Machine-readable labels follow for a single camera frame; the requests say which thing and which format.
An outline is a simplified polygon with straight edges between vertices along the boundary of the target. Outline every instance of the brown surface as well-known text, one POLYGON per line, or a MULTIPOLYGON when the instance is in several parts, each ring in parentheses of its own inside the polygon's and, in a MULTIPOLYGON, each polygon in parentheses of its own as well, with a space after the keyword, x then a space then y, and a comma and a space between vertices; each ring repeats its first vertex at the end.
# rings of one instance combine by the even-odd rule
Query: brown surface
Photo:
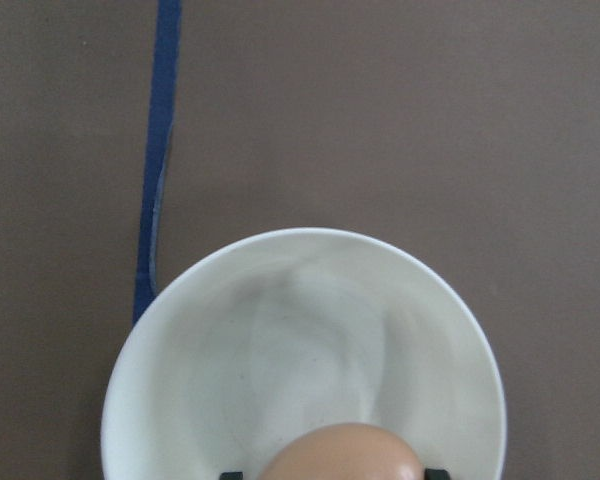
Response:
MULTIPOLYGON (((0 478, 99 479, 155 12, 30 3, 0 2, 0 478)), ((464 297, 504 377, 506 480, 600 478, 600 2, 188 2, 160 283, 302 225, 392 242, 464 297)))

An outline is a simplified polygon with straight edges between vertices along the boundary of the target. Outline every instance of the egg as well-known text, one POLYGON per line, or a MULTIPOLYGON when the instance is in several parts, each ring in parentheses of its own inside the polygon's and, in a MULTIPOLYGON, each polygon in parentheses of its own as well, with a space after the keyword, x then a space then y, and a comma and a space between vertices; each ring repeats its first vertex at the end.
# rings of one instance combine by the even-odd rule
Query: egg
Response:
POLYGON ((319 428, 291 442, 259 480, 423 480, 424 467, 399 436, 347 423, 319 428))

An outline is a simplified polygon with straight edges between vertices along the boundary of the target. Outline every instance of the black object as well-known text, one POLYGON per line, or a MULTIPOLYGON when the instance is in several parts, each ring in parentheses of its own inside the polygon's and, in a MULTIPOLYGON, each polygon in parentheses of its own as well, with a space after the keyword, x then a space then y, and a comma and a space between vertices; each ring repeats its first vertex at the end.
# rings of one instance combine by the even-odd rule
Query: black object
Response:
POLYGON ((424 470, 424 480, 451 480, 451 477, 449 476, 449 472, 446 470, 426 468, 424 470))
POLYGON ((218 480, 242 480, 242 472, 224 472, 218 480))

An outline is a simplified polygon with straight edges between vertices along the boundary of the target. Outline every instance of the blue line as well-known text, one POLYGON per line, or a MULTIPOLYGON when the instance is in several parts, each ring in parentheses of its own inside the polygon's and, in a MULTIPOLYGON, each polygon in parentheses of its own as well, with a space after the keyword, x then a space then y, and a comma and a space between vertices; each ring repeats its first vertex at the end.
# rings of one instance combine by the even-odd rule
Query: blue line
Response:
POLYGON ((173 126, 181 11, 180 0, 158 2, 133 302, 134 324, 156 297, 156 245, 166 157, 173 126))

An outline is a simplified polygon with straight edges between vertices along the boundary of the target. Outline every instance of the white bowl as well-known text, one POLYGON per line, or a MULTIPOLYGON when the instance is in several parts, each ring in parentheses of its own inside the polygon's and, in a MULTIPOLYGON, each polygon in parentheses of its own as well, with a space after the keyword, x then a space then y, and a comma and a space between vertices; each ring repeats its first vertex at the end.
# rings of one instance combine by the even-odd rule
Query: white bowl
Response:
POLYGON ((351 421, 454 480, 500 478, 502 383, 458 295, 379 240, 269 232, 198 262, 133 329, 107 390, 105 477, 255 480, 291 440, 351 421))

